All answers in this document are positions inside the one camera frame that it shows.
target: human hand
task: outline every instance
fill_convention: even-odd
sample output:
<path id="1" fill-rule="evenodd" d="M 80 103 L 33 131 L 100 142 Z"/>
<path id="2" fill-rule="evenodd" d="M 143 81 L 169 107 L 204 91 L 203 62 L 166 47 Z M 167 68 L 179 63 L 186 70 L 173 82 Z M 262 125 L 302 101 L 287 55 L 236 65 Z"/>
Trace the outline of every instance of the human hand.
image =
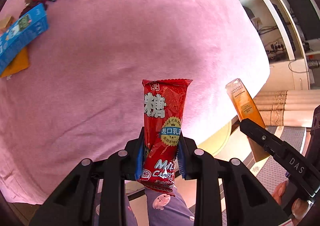
<path id="1" fill-rule="evenodd" d="M 272 194 L 272 197 L 276 200 L 276 202 L 279 205 L 281 205 L 281 197 L 285 192 L 288 182 L 289 180 L 278 184 Z M 300 198 L 295 200 L 291 207 L 292 214 L 294 215 L 294 218 L 292 219 L 294 226 L 296 226 L 302 220 L 302 218 L 306 215 L 309 209 L 310 207 L 308 202 L 302 201 Z"/>

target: orange bottle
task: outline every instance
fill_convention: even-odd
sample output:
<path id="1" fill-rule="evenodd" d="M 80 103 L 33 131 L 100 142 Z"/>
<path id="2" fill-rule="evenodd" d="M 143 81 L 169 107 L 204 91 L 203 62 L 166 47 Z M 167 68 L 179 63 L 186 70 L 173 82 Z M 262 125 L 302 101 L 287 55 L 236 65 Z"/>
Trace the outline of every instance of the orange bottle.
<path id="1" fill-rule="evenodd" d="M 249 118 L 261 127 L 266 128 L 257 106 L 239 78 L 228 83 L 226 85 L 226 90 L 236 108 L 240 121 L 245 118 Z M 264 149 L 251 138 L 248 137 L 248 140 L 255 162 L 270 156 L 270 154 L 264 151 Z"/>

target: pajama pants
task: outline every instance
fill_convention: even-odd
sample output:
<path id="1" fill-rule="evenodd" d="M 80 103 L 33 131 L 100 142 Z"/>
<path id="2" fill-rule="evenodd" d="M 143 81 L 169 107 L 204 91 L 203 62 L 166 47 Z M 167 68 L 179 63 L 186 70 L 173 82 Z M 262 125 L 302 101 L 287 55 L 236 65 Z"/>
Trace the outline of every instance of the pajama pants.
<path id="1" fill-rule="evenodd" d="M 145 189 L 150 226 L 176 226 L 177 222 L 179 225 L 193 226 L 195 220 L 193 213 L 187 208 L 177 188 L 174 187 L 173 192 L 175 197 Z M 125 203 L 127 226 L 138 226 L 127 197 Z"/>

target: cartoon print on pants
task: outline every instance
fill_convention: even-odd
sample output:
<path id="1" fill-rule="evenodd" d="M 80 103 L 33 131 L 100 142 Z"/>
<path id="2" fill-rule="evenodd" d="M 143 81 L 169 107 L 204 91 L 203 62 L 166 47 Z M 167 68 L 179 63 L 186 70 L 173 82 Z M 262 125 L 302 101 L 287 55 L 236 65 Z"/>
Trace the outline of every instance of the cartoon print on pants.
<path id="1" fill-rule="evenodd" d="M 162 194 L 159 195 L 152 204 L 154 209 L 163 210 L 164 206 L 166 206 L 170 202 L 170 195 L 169 194 Z"/>

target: red candy package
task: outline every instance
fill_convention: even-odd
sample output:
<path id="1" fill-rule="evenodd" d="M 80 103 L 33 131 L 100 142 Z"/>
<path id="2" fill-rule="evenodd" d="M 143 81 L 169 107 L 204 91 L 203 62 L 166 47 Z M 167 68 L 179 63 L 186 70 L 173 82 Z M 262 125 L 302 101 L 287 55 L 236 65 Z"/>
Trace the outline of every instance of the red candy package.
<path id="1" fill-rule="evenodd" d="M 174 195 L 175 158 L 191 82 L 187 79 L 142 81 L 146 152 L 139 182 L 151 190 Z"/>

